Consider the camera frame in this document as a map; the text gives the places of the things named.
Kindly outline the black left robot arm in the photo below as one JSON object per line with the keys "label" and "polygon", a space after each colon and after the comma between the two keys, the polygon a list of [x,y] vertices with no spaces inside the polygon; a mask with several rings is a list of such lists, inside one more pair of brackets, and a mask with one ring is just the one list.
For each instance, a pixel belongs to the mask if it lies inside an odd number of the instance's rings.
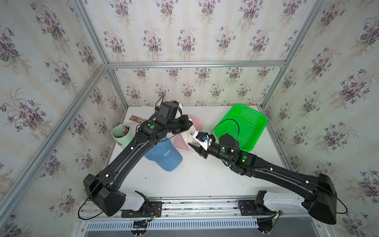
{"label": "black left robot arm", "polygon": [[131,142],[97,175],[84,180],[87,200],[93,202],[108,217],[121,210],[127,195],[120,192],[122,183],[140,159],[167,134],[177,135],[192,126],[180,103],[165,101],[155,107],[155,113],[136,128]]}

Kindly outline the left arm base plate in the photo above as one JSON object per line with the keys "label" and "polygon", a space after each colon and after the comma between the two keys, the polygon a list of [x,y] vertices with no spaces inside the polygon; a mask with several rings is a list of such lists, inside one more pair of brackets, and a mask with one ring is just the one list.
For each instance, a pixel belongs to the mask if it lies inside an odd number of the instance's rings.
{"label": "left arm base plate", "polygon": [[148,204],[144,204],[138,211],[123,210],[121,218],[155,218],[161,217],[162,213],[161,201],[149,201]]}

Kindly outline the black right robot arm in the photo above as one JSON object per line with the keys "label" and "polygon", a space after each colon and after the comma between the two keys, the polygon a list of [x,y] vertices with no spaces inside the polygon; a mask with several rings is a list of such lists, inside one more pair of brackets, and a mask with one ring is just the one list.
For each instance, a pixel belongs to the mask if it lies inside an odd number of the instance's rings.
{"label": "black right robot arm", "polygon": [[337,223],[337,192],[329,176],[297,173],[249,152],[240,150],[239,142],[225,134],[216,142],[213,135],[196,132],[191,146],[201,157],[213,156],[233,172],[274,183],[304,198],[302,206],[309,215],[325,224]]}

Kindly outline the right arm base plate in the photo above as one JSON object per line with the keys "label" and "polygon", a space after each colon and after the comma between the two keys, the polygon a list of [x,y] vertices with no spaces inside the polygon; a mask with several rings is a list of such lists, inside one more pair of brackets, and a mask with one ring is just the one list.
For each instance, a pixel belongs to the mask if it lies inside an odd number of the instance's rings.
{"label": "right arm base plate", "polygon": [[254,199],[243,199],[237,202],[242,216],[276,216],[277,212],[268,209],[262,202]]}

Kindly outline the light blue baseball cap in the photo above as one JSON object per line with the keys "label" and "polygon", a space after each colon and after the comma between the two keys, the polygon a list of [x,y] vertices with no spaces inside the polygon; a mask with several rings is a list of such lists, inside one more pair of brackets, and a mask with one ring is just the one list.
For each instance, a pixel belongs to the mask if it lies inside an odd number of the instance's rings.
{"label": "light blue baseball cap", "polygon": [[167,172],[176,169],[183,160],[182,155],[177,151],[168,138],[160,140],[145,154],[145,157],[149,161],[156,162]]}

